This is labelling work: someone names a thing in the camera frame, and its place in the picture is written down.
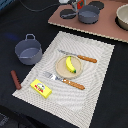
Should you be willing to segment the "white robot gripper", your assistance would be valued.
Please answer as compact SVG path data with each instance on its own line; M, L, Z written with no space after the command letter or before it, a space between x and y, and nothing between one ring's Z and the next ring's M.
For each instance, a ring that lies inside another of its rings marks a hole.
M77 3L79 1L80 0L59 0L59 3L60 4L70 4L74 10L78 10L77 9Z

